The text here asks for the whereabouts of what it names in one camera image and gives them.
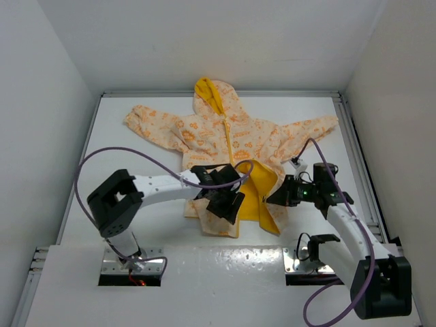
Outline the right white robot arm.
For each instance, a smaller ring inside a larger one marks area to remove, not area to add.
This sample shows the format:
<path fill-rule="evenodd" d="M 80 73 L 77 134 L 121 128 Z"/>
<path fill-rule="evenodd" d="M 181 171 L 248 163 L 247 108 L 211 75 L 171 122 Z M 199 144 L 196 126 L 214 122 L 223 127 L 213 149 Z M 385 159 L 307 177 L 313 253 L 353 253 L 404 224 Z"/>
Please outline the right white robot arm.
<path fill-rule="evenodd" d="M 407 316 L 412 311 L 411 265 L 389 251 L 359 219 L 354 201 L 339 190 L 336 165 L 316 163 L 313 178 L 304 181 L 306 164 L 292 160 L 294 174 L 266 200 L 267 204 L 295 207 L 312 203 L 333 228 L 330 234 L 309 234 L 305 245 L 297 243 L 288 257 L 293 272 L 314 273 L 329 267 L 335 279 L 346 285 L 352 311 L 362 320 Z"/>

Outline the orange patterned hooded jacket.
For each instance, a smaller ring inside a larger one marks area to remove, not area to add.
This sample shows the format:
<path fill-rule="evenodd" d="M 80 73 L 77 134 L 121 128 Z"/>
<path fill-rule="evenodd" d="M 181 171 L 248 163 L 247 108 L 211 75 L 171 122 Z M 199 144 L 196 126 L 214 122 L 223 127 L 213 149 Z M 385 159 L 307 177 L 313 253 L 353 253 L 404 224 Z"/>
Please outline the orange patterned hooded jacket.
<path fill-rule="evenodd" d="M 183 155 L 183 169 L 213 164 L 237 165 L 242 173 L 254 163 L 241 187 L 245 195 L 237 221 L 250 220 L 271 234 L 286 229 L 287 210 L 265 199 L 285 179 L 283 163 L 297 156 L 309 138 L 321 140 L 338 124 L 335 116 L 321 116 L 288 125 L 250 117 L 234 88 L 201 78 L 195 85 L 193 114 L 178 116 L 138 105 L 125 117 L 133 132 Z"/>

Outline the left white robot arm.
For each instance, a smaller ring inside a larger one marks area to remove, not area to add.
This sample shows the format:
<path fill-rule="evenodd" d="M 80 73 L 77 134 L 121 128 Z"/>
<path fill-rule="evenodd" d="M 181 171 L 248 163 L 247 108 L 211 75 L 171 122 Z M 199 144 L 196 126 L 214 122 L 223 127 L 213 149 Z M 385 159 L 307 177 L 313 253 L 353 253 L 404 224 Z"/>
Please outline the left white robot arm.
<path fill-rule="evenodd" d="M 129 228 L 141 208 L 173 200 L 206 200 L 207 213 L 233 225 L 245 199 L 242 183 L 243 178 L 230 164 L 220 170 L 194 166 L 161 176 L 134 176 L 122 169 L 93 191 L 87 204 L 100 236 L 122 263 L 135 264 L 146 260 Z"/>

